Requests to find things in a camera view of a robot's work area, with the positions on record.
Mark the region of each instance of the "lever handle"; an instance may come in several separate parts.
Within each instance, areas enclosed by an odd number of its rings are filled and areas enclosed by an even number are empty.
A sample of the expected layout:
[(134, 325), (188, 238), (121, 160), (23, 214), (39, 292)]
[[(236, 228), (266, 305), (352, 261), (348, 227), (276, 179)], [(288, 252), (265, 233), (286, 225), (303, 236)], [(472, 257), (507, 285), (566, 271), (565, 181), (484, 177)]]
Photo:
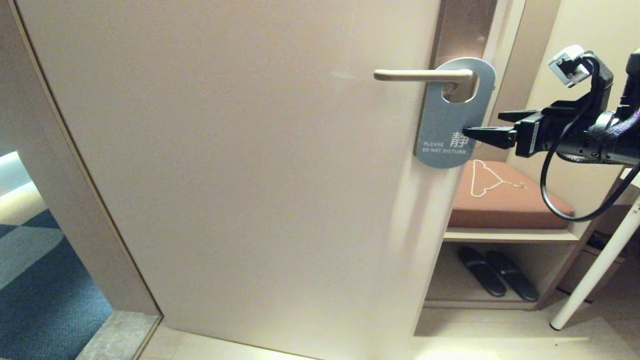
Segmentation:
[(380, 81), (427, 81), (439, 83), (464, 83), (474, 72), (462, 70), (374, 70), (373, 78)]

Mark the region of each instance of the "wooden shelf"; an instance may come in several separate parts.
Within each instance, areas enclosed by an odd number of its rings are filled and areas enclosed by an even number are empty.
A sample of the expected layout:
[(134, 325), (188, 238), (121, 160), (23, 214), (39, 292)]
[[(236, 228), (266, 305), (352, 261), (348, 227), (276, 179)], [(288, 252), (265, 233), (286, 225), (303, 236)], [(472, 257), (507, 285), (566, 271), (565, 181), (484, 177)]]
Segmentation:
[(535, 302), (522, 300), (508, 285), (503, 297), (493, 297), (458, 259), (453, 243), (442, 244), (424, 305), (426, 307), (478, 307), (533, 309)]
[(546, 229), (474, 229), (450, 227), (444, 241), (471, 243), (554, 243), (578, 241), (569, 230)]

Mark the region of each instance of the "brown cushion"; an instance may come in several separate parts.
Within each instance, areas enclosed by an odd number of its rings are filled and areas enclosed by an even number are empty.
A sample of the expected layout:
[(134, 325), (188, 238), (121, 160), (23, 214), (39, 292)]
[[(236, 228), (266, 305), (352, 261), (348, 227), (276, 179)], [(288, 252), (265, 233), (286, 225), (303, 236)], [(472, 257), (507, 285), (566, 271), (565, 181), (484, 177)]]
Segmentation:
[[(485, 161), (504, 181), (522, 183), (523, 188), (500, 184), (487, 190), (482, 197), (471, 196), (473, 161), (465, 165), (458, 194), (453, 203), (449, 227), (494, 227), (503, 229), (564, 229), (567, 221), (555, 216), (540, 195), (540, 186), (511, 165), (499, 161)], [(481, 162), (476, 163), (474, 194), (493, 186), (500, 180)], [(573, 208), (553, 194), (549, 194), (554, 206), (567, 215)]]

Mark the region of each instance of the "black slipper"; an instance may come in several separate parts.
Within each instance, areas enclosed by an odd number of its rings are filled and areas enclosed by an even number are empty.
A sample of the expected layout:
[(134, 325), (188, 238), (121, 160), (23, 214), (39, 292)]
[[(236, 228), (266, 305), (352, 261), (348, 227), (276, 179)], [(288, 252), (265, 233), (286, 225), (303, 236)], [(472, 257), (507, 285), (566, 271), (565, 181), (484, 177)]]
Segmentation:
[(503, 297), (507, 288), (480, 253), (470, 247), (458, 249), (458, 257), (491, 296)]
[(536, 288), (507, 255), (499, 251), (489, 251), (486, 253), (486, 259), (523, 300), (538, 301), (539, 295)]

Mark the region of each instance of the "door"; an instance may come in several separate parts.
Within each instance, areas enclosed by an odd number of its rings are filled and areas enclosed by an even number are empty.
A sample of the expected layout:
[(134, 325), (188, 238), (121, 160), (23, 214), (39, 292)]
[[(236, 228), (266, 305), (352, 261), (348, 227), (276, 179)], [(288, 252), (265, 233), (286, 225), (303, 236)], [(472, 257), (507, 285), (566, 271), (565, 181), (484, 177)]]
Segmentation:
[(169, 325), (397, 359), (459, 169), (412, 155), (438, 1), (18, 1)]

